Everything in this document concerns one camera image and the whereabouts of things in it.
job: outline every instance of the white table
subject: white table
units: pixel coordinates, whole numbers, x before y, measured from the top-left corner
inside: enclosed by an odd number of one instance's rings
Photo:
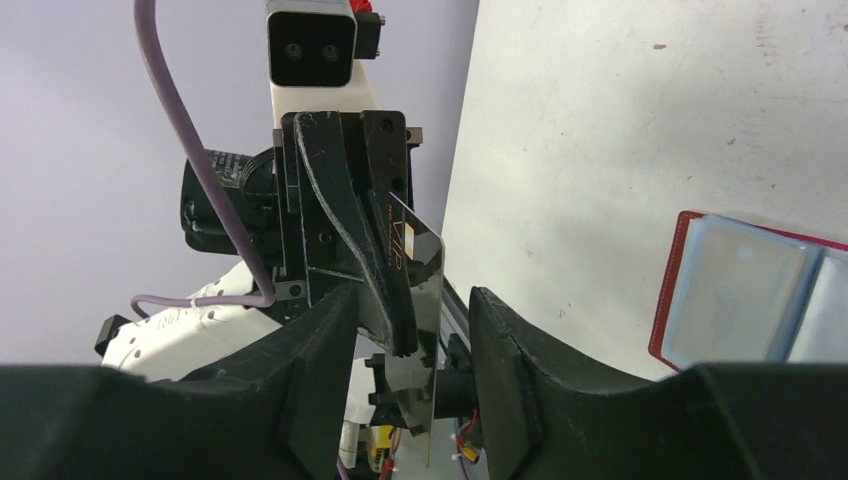
[[[833,0],[482,0],[447,277],[667,375],[646,349],[678,212],[848,239],[846,24]]]

